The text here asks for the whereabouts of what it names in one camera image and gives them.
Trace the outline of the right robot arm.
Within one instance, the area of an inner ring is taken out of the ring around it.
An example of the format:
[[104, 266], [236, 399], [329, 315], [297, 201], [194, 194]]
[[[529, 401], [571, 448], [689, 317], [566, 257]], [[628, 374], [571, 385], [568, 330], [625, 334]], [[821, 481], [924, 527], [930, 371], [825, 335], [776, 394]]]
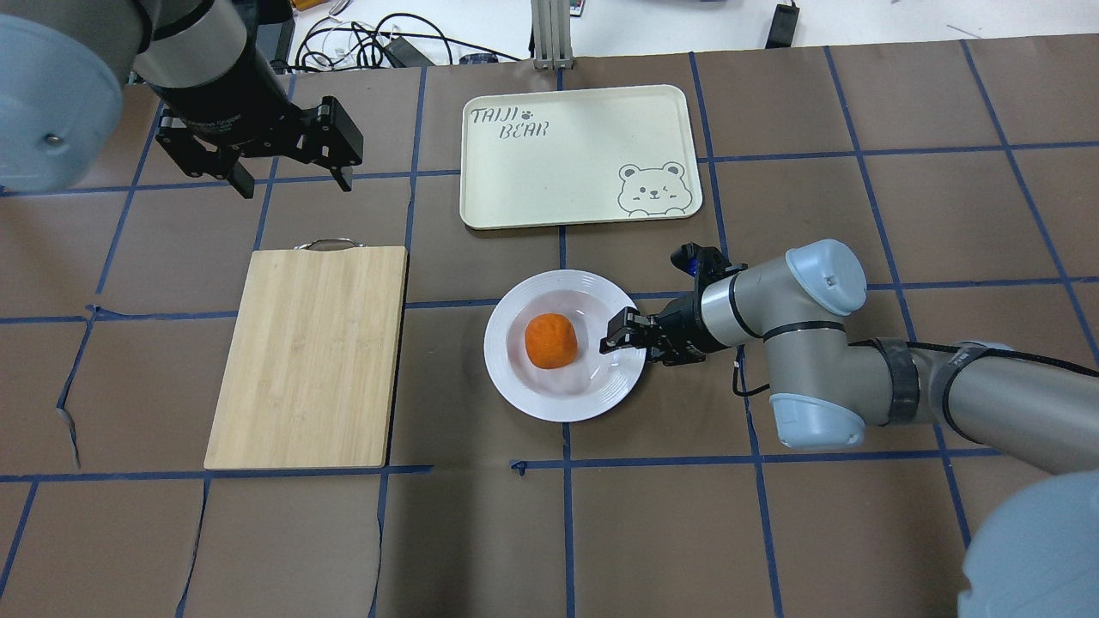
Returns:
[[866, 302], [854, 251], [836, 239], [750, 267], [682, 244], [671, 265], [691, 293], [656, 314], [622, 309], [600, 342], [642, 349], [667, 367], [764, 344], [769, 402], [785, 446], [859, 445], [866, 429], [937, 422], [975, 445], [1047, 472], [972, 537], [961, 617], [1095, 617], [1096, 371], [1001, 344], [873, 336], [845, 320]]

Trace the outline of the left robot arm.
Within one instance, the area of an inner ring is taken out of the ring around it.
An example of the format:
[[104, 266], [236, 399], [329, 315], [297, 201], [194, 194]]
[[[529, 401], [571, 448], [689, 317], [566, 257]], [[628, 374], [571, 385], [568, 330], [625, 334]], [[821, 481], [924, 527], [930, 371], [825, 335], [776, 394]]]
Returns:
[[113, 133], [137, 75], [164, 103], [155, 140], [185, 175], [251, 198], [243, 158], [322, 166], [342, 191], [362, 135], [337, 98], [303, 109], [256, 44], [289, 1], [4, 1], [1, 180], [62, 191], [82, 179]]

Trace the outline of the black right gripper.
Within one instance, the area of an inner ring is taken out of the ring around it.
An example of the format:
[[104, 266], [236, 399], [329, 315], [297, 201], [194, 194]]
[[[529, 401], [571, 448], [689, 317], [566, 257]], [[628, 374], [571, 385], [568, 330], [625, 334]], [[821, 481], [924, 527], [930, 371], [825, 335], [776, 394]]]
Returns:
[[657, 345], [650, 361], [679, 367], [744, 342], [744, 324], [734, 308], [733, 294], [739, 266], [720, 249], [696, 243], [673, 251], [671, 266], [692, 277], [691, 293], [675, 298], [652, 317], [635, 306], [625, 306], [609, 320], [607, 336], [599, 340], [600, 354], [626, 347], [648, 353]]

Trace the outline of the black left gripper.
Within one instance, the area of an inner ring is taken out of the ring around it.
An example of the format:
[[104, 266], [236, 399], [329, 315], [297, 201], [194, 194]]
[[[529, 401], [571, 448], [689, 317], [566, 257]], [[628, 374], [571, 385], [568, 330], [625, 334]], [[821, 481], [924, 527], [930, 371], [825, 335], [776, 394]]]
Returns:
[[279, 155], [321, 166], [341, 191], [352, 191], [353, 168], [362, 163], [360, 129], [334, 95], [309, 110], [298, 108], [267, 60], [237, 60], [214, 81], [155, 86], [155, 93], [165, 103], [156, 141], [185, 176], [209, 175], [251, 199], [255, 179], [240, 156]]

